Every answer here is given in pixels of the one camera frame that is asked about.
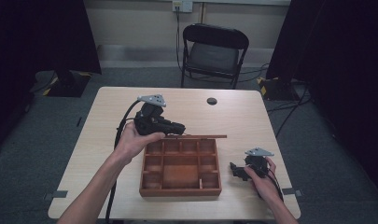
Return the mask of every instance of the person's left hand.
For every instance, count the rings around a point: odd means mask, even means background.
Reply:
[[[137,156],[147,144],[157,142],[164,137],[164,133],[140,135],[135,128],[135,124],[130,122],[125,125],[119,143],[115,148],[115,152],[118,153],[119,157],[123,159],[126,165],[130,163],[133,157]]]

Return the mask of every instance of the chair backrest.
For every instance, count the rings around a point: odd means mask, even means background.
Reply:
[[[214,45],[229,49],[246,50],[249,39],[241,31],[215,25],[195,23],[189,25],[183,31],[183,39],[190,42]]]

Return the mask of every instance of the black chair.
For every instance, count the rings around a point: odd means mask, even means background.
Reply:
[[[229,78],[235,89],[249,46],[244,33],[231,28],[195,23],[183,31],[183,41],[181,88],[188,71],[190,77],[191,73],[197,73]]]

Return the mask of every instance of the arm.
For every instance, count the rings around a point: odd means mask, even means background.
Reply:
[[[58,223],[95,223],[105,203],[107,194],[116,182],[122,169],[151,142],[165,136],[153,133],[141,136],[134,124],[128,123],[112,154],[96,172],[90,183],[63,212]]]
[[[276,166],[270,158],[266,157],[266,160],[270,164],[270,170],[273,172],[269,172],[269,175],[270,177],[274,177],[273,174],[275,174]],[[261,195],[268,207],[273,211],[276,223],[299,223],[287,209],[284,202],[279,198],[275,186],[268,177],[260,178],[256,175],[255,171],[247,166],[245,167],[245,171],[252,178],[255,190]]]

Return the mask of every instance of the person's right hand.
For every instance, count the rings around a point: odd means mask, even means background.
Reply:
[[[266,157],[265,158],[266,161],[268,162],[268,164],[270,164],[270,170],[268,172],[268,175],[275,179],[275,169],[276,169],[276,166],[275,164],[273,163],[273,161]],[[253,184],[253,187],[254,187],[254,190],[261,196],[261,198],[264,199],[264,201],[266,203],[270,203],[274,200],[281,200],[279,198],[279,195],[278,195],[278,191],[275,187],[275,185],[273,184],[273,182],[270,180],[269,177],[264,177],[264,178],[260,178],[253,169],[251,169],[250,167],[246,166],[245,168],[245,171],[246,173],[252,178],[252,184]]]

